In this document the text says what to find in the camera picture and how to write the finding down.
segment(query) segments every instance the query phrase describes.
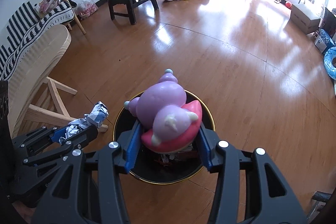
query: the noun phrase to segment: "striped cushion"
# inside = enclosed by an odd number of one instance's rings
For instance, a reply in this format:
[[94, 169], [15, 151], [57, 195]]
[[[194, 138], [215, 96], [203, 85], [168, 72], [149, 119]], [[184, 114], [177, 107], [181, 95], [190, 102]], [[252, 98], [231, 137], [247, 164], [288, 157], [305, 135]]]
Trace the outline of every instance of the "striped cushion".
[[41, 0], [29, 0], [11, 16], [0, 32], [0, 80], [8, 80], [17, 63], [31, 44], [53, 25], [73, 20], [74, 13], [67, 1], [62, 1], [42, 19], [34, 6]]

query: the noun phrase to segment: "blue swim ring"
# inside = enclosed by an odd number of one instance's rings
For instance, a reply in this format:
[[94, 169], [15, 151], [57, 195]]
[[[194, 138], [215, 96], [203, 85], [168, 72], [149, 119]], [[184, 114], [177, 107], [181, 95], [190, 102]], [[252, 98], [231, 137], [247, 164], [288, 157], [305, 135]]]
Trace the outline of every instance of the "blue swim ring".
[[336, 47], [332, 47], [324, 55], [324, 66], [328, 75], [336, 80], [336, 68], [333, 65], [333, 60], [336, 58]]

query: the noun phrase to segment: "metal bolt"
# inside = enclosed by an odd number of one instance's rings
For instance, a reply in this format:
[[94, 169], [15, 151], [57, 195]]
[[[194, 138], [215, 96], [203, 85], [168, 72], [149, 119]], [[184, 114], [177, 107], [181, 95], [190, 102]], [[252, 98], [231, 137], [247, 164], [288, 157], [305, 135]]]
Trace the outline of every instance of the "metal bolt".
[[229, 143], [227, 141], [219, 141], [218, 145], [222, 148], [226, 148], [229, 146]]
[[265, 155], [265, 150], [263, 149], [263, 148], [257, 148], [256, 150], [255, 150], [256, 152], [257, 152], [257, 154], [259, 154], [259, 155]]
[[118, 142], [110, 142], [109, 148], [117, 148], [119, 146]]
[[72, 151], [73, 156], [79, 156], [81, 153], [82, 153], [82, 150], [80, 149], [75, 149], [74, 151]]

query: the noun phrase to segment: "blue box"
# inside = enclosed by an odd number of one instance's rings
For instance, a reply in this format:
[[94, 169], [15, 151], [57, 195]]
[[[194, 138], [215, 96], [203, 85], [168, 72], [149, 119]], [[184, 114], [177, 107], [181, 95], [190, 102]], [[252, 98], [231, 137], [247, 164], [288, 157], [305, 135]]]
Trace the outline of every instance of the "blue box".
[[325, 30], [320, 29], [317, 38], [315, 40], [315, 46], [324, 55], [327, 52], [327, 50], [329, 50], [331, 47], [335, 47], [335, 43]]

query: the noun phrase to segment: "crumpled paper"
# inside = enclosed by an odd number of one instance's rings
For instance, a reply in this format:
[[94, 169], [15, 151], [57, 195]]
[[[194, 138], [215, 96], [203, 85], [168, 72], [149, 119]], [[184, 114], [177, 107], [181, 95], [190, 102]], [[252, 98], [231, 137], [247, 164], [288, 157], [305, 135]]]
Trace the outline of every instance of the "crumpled paper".
[[84, 118], [76, 119], [70, 122], [66, 128], [65, 138], [60, 137], [59, 143], [62, 144], [66, 139], [76, 135], [89, 126], [100, 128], [105, 118], [109, 115], [106, 105], [101, 101], [96, 103], [90, 114], [84, 114]]

